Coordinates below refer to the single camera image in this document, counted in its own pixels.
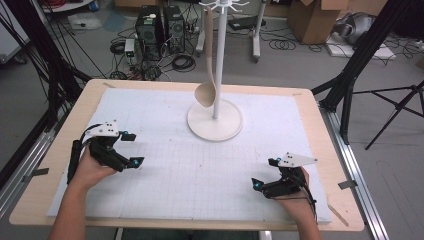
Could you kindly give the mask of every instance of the forearm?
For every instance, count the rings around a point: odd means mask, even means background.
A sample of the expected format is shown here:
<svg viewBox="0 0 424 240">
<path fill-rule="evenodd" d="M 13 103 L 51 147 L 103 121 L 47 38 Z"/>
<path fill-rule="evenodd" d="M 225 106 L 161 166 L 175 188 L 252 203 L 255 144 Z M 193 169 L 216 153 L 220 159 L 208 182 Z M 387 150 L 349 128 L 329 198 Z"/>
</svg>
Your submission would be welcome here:
<svg viewBox="0 0 424 240">
<path fill-rule="evenodd" d="M 321 240 L 321 233 L 314 218 L 307 218 L 297 221 L 300 240 Z"/>
<path fill-rule="evenodd" d="M 85 198 L 87 191 L 71 182 L 63 195 L 49 240 L 85 239 Z"/>
</svg>

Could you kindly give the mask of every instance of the metal frame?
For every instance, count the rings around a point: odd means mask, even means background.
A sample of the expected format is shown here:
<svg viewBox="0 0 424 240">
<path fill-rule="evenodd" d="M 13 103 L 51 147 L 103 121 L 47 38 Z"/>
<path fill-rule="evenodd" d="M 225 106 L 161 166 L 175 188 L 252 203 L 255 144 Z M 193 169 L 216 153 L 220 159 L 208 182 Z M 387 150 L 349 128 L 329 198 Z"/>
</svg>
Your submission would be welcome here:
<svg viewBox="0 0 424 240">
<path fill-rule="evenodd" d="M 31 149 L 25 155 L 25 158 L 1 189 L 0 219 L 3 218 L 15 198 L 20 196 L 22 191 L 25 189 L 32 177 L 33 171 L 38 167 L 49 150 L 50 145 L 59 131 L 58 128 L 60 124 L 61 122 L 56 123 L 50 131 L 42 132 L 39 135 Z"/>
<path fill-rule="evenodd" d="M 361 204 L 362 215 L 366 219 L 366 225 L 368 226 L 374 239 L 389 239 L 386 228 L 380 218 L 377 208 L 372 200 L 371 194 L 368 190 L 367 184 L 364 177 L 362 176 L 361 170 L 359 169 L 355 155 L 353 154 L 352 148 L 344 143 L 343 137 L 339 134 L 340 132 L 340 120 L 336 113 L 329 112 L 321 108 L 321 115 L 324 121 L 331 126 L 329 130 L 334 137 L 335 143 L 338 147 L 341 160 L 343 163 L 344 170 L 348 175 L 348 179 L 355 181 L 357 186 L 352 189 L 356 200 Z"/>
</svg>

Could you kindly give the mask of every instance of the wooden spoon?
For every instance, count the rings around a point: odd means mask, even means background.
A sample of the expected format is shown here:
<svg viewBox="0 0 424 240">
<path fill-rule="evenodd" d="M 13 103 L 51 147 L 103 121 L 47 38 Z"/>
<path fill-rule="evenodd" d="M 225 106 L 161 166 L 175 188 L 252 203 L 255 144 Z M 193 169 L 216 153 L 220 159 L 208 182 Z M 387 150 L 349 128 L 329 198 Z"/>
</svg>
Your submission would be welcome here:
<svg viewBox="0 0 424 240">
<path fill-rule="evenodd" d="M 213 39 L 213 16 L 212 10 L 208 6 L 205 13 L 205 52 L 206 67 L 209 80 L 200 84 L 194 91 L 194 96 L 203 107 L 210 107 L 216 98 L 215 80 L 212 74 L 212 39 Z"/>
</svg>

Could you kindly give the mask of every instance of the stand base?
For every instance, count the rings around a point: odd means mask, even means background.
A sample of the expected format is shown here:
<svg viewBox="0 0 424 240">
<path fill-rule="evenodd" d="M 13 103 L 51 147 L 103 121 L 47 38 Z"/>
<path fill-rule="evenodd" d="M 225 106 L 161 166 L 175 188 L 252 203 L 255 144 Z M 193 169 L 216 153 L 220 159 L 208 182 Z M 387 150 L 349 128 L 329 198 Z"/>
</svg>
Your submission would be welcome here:
<svg viewBox="0 0 424 240">
<path fill-rule="evenodd" d="M 253 58 L 255 62 L 259 62 L 259 58 L 261 57 L 261 47 L 259 45 L 259 34 L 253 32 Z"/>
<path fill-rule="evenodd" d="M 220 114 L 213 118 L 213 107 L 205 108 L 199 103 L 193 104 L 187 114 L 190 129 L 205 140 L 221 142 L 235 137 L 243 128 L 243 116 L 231 102 L 221 99 Z"/>
</svg>

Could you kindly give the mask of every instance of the white pole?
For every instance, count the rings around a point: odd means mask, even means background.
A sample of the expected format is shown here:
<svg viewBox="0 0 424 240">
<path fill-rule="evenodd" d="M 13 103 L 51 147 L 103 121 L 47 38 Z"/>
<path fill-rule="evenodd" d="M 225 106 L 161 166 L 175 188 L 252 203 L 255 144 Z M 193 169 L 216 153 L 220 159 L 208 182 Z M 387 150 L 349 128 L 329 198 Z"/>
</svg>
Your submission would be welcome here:
<svg viewBox="0 0 424 240">
<path fill-rule="evenodd" d="M 219 115 L 219 102 L 221 99 L 221 82 L 222 82 L 222 68 L 224 65 L 224 48 L 225 48 L 225 33 L 227 31 L 227 12 L 228 8 L 223 7 L 219 15 L 218 27 L 218 49 L 216 54 L 216 73 L 215 73 L 215 86 L 216 86 L 216 100 L 213 109 L 213 118 L 218 119 Z"/>
</svg>

